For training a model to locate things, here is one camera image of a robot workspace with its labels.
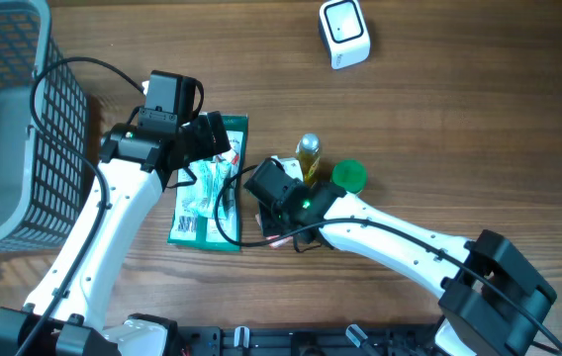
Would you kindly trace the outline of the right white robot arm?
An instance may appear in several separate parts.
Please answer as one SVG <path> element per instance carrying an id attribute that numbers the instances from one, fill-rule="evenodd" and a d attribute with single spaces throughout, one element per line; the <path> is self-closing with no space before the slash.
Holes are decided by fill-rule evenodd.
<path id="1" fill-rule="evenodd" d="M 402 221 L 333 183 L 312 187 L 267 159 L 244 188 L 292 235 L 362 255 L 413 280 L 438 299 L 434 344 L 450 355 L 523 355 L 537 334 L 557 353 L 543 322 L 552 286 L 504 236 L 470 239 Z"/>

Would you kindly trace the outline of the pale green wipes pack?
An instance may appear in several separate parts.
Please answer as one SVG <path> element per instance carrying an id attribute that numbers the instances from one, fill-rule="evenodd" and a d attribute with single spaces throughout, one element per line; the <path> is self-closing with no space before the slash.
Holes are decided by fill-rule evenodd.
<path id="1" fill-rule="evenodd" d="M 191 165 L 191 170 L 197 182 L 193 185 L 193 200 L 188 208 L 196 216 L 213 219 L 215 203 L 232 173 L 232 166 L 227 161 L 196 161 Z"/>

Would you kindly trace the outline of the green lid jar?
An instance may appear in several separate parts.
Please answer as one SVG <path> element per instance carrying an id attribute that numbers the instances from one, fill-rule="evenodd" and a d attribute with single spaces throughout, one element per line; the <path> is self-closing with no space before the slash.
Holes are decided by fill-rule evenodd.
<path id="1" fill-rule="evenodd" d="M 333 168 L 330 182 L 351 194 L 362 192 L 368 181 L 368 173 L 364 165 L 354 159 L 342 160 Z"/>

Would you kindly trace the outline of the green glove package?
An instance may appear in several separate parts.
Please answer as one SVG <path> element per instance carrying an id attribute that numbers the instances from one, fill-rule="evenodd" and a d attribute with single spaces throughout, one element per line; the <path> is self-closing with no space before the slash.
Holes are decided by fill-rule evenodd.
<path id="1" fill-rule="evenodd" d="M 232 166 L 232 173 L 226 180 L 228 181 L 243 167 L 247 144 L 248 116 L 224 115 L 223 120 L 231 148 L 239 153 L 238 165 Z M 215 156 L 198 161 L 215 161 Z M 224 193 L 220 192 L 215 203 L 215 217 L 213 219 L 196 216 L 188 208 L 193 200 L 193 185 L 197 182 L 197 177 L 191 170 L 193 163 L 189 165 L 187 170 L 178 172 L 178 180 L 185 185 L 176 189 L 172 227 L 167 242 L 198 249 L 238 251 L 238 246 L 228 242 L 229 239 L 239 240 L 240 237 L 240 212 L 237 207 L 237 194 L 235 193 L 236 183 L 232 182 Z"/>

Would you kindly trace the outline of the yellow oil bottle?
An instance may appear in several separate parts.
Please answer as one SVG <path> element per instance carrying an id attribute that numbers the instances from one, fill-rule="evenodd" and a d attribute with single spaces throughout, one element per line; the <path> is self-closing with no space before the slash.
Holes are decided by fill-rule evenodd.
<path id="1" fill-rule="evenodd" d="M 315 133 L 305 133 L 297 144 L 296 157 L 300 163 L 304 182 L 312 186 L 317 180 L 321 159 L 321 141 Z"/>

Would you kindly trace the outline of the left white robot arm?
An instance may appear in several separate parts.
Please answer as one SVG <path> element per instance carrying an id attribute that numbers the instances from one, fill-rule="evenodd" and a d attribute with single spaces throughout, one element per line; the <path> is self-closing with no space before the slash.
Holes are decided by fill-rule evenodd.
<path id="1" fill-rule="evenodd" d="M 52 267 L 20 310 L 0 309 L 0 355 L 179 355 L 176 321 L 133 314 L 106 327 L 115 281 L 171 174 L 230 149 L 220 113 L 201 114 L 203 86 L 154 70 L 136 124 L 117 124 L 96 181 Z"/>

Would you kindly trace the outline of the red tissue pack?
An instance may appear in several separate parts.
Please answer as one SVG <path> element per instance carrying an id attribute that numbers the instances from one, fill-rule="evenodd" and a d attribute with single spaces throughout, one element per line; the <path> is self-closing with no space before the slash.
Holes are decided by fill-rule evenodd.
<path id="1" fill-rule="evenodd" d="M 263 234 L 264 226 L 263 226 L 263 222 L 262 222 L 260 214 L 255 215 L 255 219 L 256 219 L 257 223 L 259 224 L 259 226 L 261 227 L 261 231 L 262 231 L 262 234 Z M 272 240 L 276 237 L 278 237 L 278 235 L 269 235 L 269 236 L 264 235 L 264 238 L 266 240 Z M 282 245 L 286 244 L 287 242 L 290 242 L 292 240 L 292 238 L 293 238 L 293 236 L 289 236 L 289 237 L 286 237 L 282 240 L 272 242 L 272 243 L 269 244 L 269 247 L 272 248 L 272 249 L 277 249 L 277 248 L 281 247 Z"/>

